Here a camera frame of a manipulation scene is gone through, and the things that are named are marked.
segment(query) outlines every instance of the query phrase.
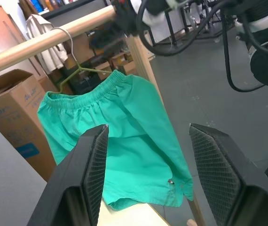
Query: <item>black cable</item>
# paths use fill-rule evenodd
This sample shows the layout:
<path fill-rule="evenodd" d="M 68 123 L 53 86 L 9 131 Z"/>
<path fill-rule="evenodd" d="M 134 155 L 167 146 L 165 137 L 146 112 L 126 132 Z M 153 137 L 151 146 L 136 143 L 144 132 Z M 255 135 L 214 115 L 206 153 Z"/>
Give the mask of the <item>black cable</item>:
<path fill-rule="evenodd" d="M 256 48 L 256 50 L 261 51 L 261 52 L 263 52 L 265 54 L 268 54 L 268 49 L 265 48 L 264 46 L 262 46 L 261 44 L 259 44 L 256 41 L 256 39 L 255 39 L 255 37 L 254 37 L 254 35 L 253 35 L 250 27 L 249 27 L 249 23 L 248 23 L 248 19 L 247 19 L 246 13 L 242 13 L 239 16 L 240 16 L 240 18 L 242 20 L 245 34 L 248 37 L 250 43 Z"/>
<path fill-rule="evenodd" d="M 235 84 L 232 81 L 231 78 L 231 70 L 230 70 L 230 59 L 229 59 L 229 48 L 228 48 L 228 37 L 227 37 L 227 23 L 226 23 L 226 18 L 223 10 L 221 10 L 221 20 L 222 20 L 222 35 L 223 35 L 223 44 L 224 44 L 224 55 L 225 55 L 225 66 L 226 66 L 226 75 L 227 75 L 227 80 L 232 89 L 234 89 L 237 92 L 240 93 L 248 93 L 255 91 L 257 89 L 260 89 L 264 87 L 265 85 L 261 84 L 259 86 L 256 86 L 252 89 L 240 89 L 235 86 Z"/>
<path fill-rule="evenodd" d="M 146 4 L 147 4 L 148 0 L 142 0 L 142 3 L 139 7 L 138 13 L 137 13 L 137 19 L 136 19 L 136 27 L 137 30 L 139 31 L 139 37 L 142 41 L 142 43 L 144 44 L 144 46 L 152 53 L 159 55 L 159 56 L 173 56 L 176 55 L 182 51 L 184 51 L 185 49 L 187 49 L 187 47 L 189 47 L 194 40 L 196 39 L 196 37 L 198 36 L 198 34 L 204 29 L 204 27 L 206 26 L 206 24 L 210 21 L 211 17 L 222 7 L 224 7 L 225 5 L 232 3 L 236 0 L 224 0 L 221 1 L 219 3 L 217 3 L 212 10 L 208 13 L 207 17 L 202 21 L 202 23 L 200 24 L 200 26 L 193 32 L 192 36 L 188 39 L 188 41 L 182 45 L 179 46 L 177 49 L 174 49 L 172 51 L 160 51 L 156 48 L 154 48 L 153 46 L 151 46 L 148 41 L 146 40 L 145 36 L 144 36 L 144 29 L 142 28 L 143 22 L 142 22 L 142 17 L 143 17 L 143 13 L 145 11 L 146 8 Z"/>

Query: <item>hanger hook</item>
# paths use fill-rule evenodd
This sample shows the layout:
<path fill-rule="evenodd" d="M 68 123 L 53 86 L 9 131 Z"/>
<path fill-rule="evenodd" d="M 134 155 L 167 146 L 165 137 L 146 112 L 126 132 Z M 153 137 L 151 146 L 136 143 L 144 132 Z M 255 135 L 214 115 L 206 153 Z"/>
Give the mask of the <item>hanger hook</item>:
<path fill-rule="evenodd" d="M 72 40 L 72 36 L 70 35 L 70 33 L 69 33 L 66 29 L 64 29 L 64 28 L 62 28 L 62 27 L 53 27 L 53 28 L 51 29 L 51 31 L 52 31 L 52 30 L 55 30 L 55 29 L 59 29 L 59 30 L 61 30 L 61 31 L 64 31 L 64 32 L 69 36 L 69 39 L 70 39 L 70 41 L 71 41 L 71 55 L 72 55 L 74 61 L 76 62 L 78 68 L 81 69 L 81 65 L 79 64 L 78 60 L 76 59 L 76 57 L 74 56 L 74 53 L 73 53 L 73 40 Z"/>

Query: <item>wooden table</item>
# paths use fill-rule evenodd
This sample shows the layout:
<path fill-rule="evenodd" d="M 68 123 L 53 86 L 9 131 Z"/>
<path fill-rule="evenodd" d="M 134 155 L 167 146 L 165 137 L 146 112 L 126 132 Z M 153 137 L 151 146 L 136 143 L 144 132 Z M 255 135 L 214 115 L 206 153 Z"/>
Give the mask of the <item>wooden table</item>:
<path fill-rule="evenodd" d="M 97 226 L 168 226 L 168 223 L 148 204 L 114 211 L 102 201 Z"/>

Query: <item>wooden pole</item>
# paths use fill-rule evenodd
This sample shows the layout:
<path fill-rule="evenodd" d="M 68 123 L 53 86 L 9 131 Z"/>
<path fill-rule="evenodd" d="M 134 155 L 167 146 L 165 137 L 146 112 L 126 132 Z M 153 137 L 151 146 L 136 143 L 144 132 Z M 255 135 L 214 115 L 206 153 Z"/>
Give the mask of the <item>wooden pole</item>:
<path fill-rule="evenodd" d="M 139 37 L 130 36 L 126 38 L 126 43 L 130 49 L 130 52 L 135 62 L 136 70 L 139 76 L 149 80 L 151 83 L 154 84 L 162 100 L 162 97 L 161 97 L 161 94 L 160 94 L 160 91 L 156 82 L 156 78 L 154 76 L 149 58 L 146 55 L 146 51 L 144 50 L 145 47 L 143 46 L 142 41 L 140 40 Z"/>
<path fill-rule="evenodd" d="M 188 202 L 192 215 L 194 215 L 197 226 L 206 226 L 195 191 L 194 191 L 194 201 L 188 200 Z"/>
<path fill-rule="evenodd" d="M 66 29 L 71 36 L 74 37 L 110 21 L 114 15 L 115 12 L 113 6 L 107 6 L 94 13 L 65 24 L 62 28 Z M 68 39 L 69 37 L 65 32 L 56 29 L 9 48 L 0 53 L 0 71 Z"/>

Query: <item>gray wall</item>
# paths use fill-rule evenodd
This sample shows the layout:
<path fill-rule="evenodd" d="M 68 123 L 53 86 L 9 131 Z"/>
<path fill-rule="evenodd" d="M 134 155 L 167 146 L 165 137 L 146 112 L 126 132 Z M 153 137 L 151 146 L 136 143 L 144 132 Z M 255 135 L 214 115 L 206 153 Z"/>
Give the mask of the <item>gray wall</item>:
<path fill-rule="evenodd" d="M 0 134 L 0 226 L 25 226 L 46 182 Z"/>

